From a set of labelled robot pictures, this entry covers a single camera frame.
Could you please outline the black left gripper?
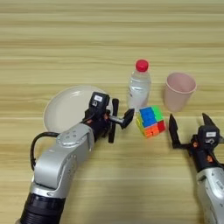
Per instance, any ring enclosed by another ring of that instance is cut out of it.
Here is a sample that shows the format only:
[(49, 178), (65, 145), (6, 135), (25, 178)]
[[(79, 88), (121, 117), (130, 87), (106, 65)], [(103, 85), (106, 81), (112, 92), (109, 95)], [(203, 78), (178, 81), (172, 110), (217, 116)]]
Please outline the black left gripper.
[(133, 108), (128, 109), (123, 118), (111, 115), (108, 109), (100, 115), (88, 109), (85, 111), (82, 123), (92, 129), (95, 141), (101, 137), (108, 137), (110, 142), (114, 142), (116, 125), (119, 124), (122, 129), (125, 129), (132, 122), (134, 114)]

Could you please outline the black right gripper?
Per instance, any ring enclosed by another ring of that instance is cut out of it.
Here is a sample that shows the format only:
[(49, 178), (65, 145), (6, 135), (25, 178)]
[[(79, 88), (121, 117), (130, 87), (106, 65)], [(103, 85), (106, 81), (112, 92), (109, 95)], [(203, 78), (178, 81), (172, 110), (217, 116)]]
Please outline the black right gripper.
[[(205, 113), (202, 114), (205, 125), (215, 125), (213, 120)], [(201, 172), (208, 168), (221, 168), (214, 156), (202, 149), (196, 142), (179, 144), (178, 125), (173, 115), (169, 118), (169, 132), (171, 136), (171, 143), (174, 149), (187, 150), (192, 157), (197, 172)]]

